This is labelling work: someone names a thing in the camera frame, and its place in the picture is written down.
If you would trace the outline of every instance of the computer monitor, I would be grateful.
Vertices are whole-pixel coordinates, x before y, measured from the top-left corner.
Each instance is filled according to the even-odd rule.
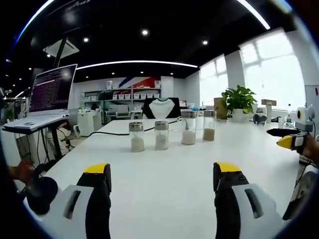
[[[187,109],[187,101],[179,101],[179,106],[181,109]]]
[[[67,113],[77,64],[63,66],[36,75],[31,97],[30,115]]]

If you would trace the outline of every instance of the black ceiling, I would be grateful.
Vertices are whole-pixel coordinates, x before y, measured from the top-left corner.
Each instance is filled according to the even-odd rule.
[[[28,5],[22,3],[20,7],[24,14],[17,16],[15,25],[7,31],[1,86],[13,90],[10,96],[31,85],[33,77],[29,67],[53,67],[55,58],[46,57],[42,50],[63,37],[68,37],[80,52],[61,59],[60,66],[124,60],[171,61],[201,66],[266,31],[236,0],[55,0],[32,22],[11,51],[23,25],[46,1],[31,2]],[[272,29],[291,27],[290,21],[268,1],[248,2]],[[142,36],[142,29],[147,29],[149,35]],[[84,42],[84,37],[88,37],[89,42]],[[208,40],[209,44],[202,45],[203,40]],[[75,81],[140,76],[140,71],[144,76],[174,73],[174,77],[185,78],[196,70],[166,64],[118,64],[77,71]]]

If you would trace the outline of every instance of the white table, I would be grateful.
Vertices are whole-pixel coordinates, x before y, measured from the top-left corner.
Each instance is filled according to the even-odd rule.
[[[116,120],[100,129],[127,133],[132,120]],[[142,120],[145,128],[152,119]],[[129,136],[95,134],[68,153],[46,174],[61,190],[76,184],[84,169],[107,162],[112,174],[112,239],[211,239],[216,233],[213,163],[239,166],[277,203],[283,215],[293,193],[299,156],[276,145],[266,130],[277,124],[218,122],[215,141],[180,144],[181,122],[169,125],[169,149],[155,151],[154,131],[145,133],[146,150],[130,152]]]

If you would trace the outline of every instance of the laptop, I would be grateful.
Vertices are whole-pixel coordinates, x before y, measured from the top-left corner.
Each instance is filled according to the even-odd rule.
[[[77,64],[59,67],[36,75],[31,91],[29,112],[4,125],[5,128],[29,129],[57,122],[69,116],[69,99]]]

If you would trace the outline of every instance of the person's hand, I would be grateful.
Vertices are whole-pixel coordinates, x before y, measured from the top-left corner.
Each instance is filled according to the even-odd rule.
[[[319,163],[319,145],[315,139],[308,135],[306,145],[304,147],[303,156],[308,159],[311,159],[315,163]]]
[[[9,174],[12,179],[20,180],[27,184],[32,179],[33,169],[30,162],[23,160],[16,167],[9,166]]]

